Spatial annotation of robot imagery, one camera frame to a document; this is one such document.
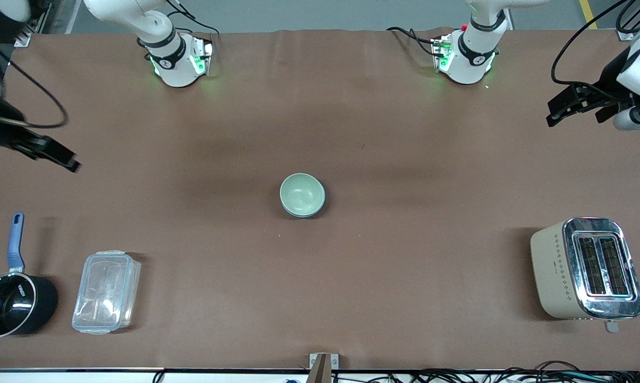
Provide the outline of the beige chrome toaster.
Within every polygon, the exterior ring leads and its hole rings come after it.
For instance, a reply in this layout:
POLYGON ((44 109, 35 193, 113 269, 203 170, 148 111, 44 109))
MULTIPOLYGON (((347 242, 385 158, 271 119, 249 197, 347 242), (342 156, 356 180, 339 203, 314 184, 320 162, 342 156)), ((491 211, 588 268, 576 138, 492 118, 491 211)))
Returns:
POLYGON ((621 226, 576 217, 534 233, 532 269, 543 310, 560 320, 599 320, 617 333, 640 315, 640 284, 621 226))

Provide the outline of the blue bowl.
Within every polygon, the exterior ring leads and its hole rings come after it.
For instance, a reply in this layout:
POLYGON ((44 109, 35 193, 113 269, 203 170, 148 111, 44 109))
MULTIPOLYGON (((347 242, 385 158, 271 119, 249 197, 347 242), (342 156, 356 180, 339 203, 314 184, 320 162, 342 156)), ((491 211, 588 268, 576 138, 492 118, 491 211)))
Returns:
POLYGON ((318 216, 323 210, 323 207, 320 206, 317 208, 310 207, 305 209, 296 209, 283 205, 283 209, 287 214, 293 216, 294 218, 309 219, 318 216))

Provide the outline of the metal bracket with wooden bar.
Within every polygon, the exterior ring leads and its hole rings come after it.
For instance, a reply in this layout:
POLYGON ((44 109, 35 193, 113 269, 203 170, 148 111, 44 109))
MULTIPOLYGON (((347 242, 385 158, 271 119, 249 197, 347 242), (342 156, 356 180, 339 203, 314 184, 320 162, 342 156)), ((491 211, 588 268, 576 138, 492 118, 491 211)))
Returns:
POLYGON ((305 383, 335 383, 334 373, 340 368, 338 353, 311 353, 305 383))

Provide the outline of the clear plastic lidded container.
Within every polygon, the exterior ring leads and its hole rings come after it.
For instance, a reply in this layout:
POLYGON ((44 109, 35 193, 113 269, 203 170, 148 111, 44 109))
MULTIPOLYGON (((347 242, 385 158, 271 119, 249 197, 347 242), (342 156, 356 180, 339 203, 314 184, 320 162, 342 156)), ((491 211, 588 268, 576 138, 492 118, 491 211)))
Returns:
POLYGON ((72 327, 105 335, 128 327, 142 264, 123 251, 103 251, 85 260, 72 327))

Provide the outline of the brown table cloth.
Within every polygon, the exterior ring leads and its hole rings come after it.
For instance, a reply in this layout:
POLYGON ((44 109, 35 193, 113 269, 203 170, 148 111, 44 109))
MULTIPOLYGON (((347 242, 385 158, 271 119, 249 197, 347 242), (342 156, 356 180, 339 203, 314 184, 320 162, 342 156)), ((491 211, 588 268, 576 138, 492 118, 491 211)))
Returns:
POLYGON ((223 34, 212 76, 167 87, 130 35, 38 36, 15 63, 65 106, 46 131, 71 173, 0 148, 0 273, 24 212, 26 271, 58 309, 0 339, 0 368, 640 369, 640 316, 619 333, 538 300, 530 238, 605 217, 640 281, 640 131, 592 112, 549 128, 568 31, 511 31, 483 82, 434 72, 385 31, 223 34), (325 187, 309 219, 281 183, 325 187), (72 327, 85 260, 141 263, 131 323, 72 327))

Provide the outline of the glass lid with blue knob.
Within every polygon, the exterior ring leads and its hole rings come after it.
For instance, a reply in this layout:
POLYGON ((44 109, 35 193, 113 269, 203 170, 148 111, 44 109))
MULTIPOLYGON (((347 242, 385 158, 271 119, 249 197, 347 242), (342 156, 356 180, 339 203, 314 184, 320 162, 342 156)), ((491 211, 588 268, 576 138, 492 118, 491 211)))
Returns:
POLYGON ((34 331, 36 292, 30 279, 18 272, 0 276, 0 338, 34 331))

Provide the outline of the green bowl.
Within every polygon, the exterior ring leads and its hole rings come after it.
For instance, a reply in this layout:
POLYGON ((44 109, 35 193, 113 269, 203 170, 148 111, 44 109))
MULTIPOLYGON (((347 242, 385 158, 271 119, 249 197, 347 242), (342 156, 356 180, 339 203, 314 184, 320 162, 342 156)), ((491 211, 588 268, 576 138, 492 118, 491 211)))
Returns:
POLYGON ((291 174, 280 185, 281 205, 291 208, 305 209, 324 206, 326 191, 317 178, 306 173, 291 174))

